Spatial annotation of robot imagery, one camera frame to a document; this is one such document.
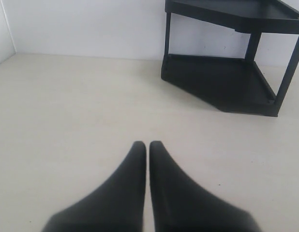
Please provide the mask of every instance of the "floor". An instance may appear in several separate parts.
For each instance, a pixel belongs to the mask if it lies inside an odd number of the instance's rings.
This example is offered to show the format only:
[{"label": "floor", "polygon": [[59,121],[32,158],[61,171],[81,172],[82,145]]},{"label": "floor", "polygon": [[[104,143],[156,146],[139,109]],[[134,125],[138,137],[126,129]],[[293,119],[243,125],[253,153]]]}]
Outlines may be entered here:
[{"label": "floor", "polygon": [[[299,232],[299,69],[278,118],[222,113],[161,62],[15,55],[0,65],[0,232],[38,232],[97,188],[133,141],[162,140],[265,232]],[[262,67],[274,89],[282,68]],[[147,186],[144,231],[154,232]]]}]

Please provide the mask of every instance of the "white wall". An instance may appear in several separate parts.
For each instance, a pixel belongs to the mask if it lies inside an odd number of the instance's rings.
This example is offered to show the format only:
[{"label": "white wall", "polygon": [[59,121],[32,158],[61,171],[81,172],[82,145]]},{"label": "white wall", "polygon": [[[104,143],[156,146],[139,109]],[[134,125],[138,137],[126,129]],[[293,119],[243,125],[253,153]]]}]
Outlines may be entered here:
[{"label": "white wall", "polygon": [[[3,0],[18,52],[162,59],[164,0]],[[299,10],[299,0],[285,0]],[[171,52],[242,57],[249,36],[175,15]],[[297,37],[264,35],[258,63],[287,65]]]},{"label": "white wall", "polygon": [[0,63],[14,54],[15,49],[0,1]]}]

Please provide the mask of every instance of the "black leg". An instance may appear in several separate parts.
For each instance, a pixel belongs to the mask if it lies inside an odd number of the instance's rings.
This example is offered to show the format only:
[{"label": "black leg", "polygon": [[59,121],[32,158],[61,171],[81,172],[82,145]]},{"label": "black leg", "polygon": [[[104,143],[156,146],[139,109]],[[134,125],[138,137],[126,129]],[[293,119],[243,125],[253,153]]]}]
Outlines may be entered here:
[{"label": "black leg", "polygon": [[167,24],[165,28],[165,42],[164,42],[165,56],[169,54],[170,24],[171,24],[171,13],[167,13]]},{"label": "black leg", "polygon": [[299,37],[298,37],[298,41],[296,43],[294,52],[291,56],[291,59],[289,61],[287,70],[286,70],[284,78],[283,78],[283,81],[281,83],[280,89],[277,93],[277,96],[276,96],[276,99],[274,102],[277,112],[279,112],[279,110],[282,106],[283,100],[284,100],[286,92],[289,88],[290,82],[295,74],[298,63],[299,63]]},{"label": "black leg", "polygon": [[245,55],[245,59],[247,61],[254,61],[256,52],[257,52],[257,48],[259,45],[260,37],[261,37],[261,32],[256,32],[256,33],[251,34],[250,41],[248,43],[248,47],[247,47],[247,51],[246,51],[246,55]]}]

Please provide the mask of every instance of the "shelf leg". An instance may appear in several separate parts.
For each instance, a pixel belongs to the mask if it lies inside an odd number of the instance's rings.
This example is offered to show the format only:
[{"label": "shelf leg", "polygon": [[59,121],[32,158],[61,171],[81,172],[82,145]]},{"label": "shelf leg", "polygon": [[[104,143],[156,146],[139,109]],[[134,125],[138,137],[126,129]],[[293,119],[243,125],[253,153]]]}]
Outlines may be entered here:
[{"label": "shelf leg", "polygon": [[170,25],[171,25],[171,13],[167,13],[167,23],[165,27],[165,42],[164,42],[164,55],[169,54],[169,41],[170,41]]},{"label": "shelf leg", "polygon": [[256,32],[251,34],[250,41],[248,42],[248,47],[246,50],[245,59],[247,61],[253,62],[256,56],[257,48],[259,45],[261,37],[261,32]]},{"label": "shelf leg", "polygon": [[288,66],[287,66],[287,69],[286,69],[285,75],[283,77],[281,86],[280,86],[279,91],[276,95],[274,105],[275,105],[277,113],[279,112],[279,110],[282,106],[283,100],[284,100],[286,92],[289,88],[290,82],[291,82],[291,80],[292,80],[292,78],[295,74],[298,63],[299,63],[299,37],[298,37],[298,41],[296,43],[294,52],[291,56],[291,59],[289,61]]}]

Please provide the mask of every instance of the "shelf tier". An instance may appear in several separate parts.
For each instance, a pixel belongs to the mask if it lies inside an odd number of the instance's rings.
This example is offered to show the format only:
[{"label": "shelf tier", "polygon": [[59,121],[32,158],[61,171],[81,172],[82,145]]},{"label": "shelf tier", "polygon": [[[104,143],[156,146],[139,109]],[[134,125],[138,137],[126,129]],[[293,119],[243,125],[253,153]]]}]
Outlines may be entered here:
[{"label": "shelf tier", "polygon": [[242,33],[299,34],[299,11],[280,0],[166,0],[165,11]]},{"label": "shelf tier", "polygon": [[224,112],[277,116],[276,96],[255,62],[169,54],[162,79]]}]

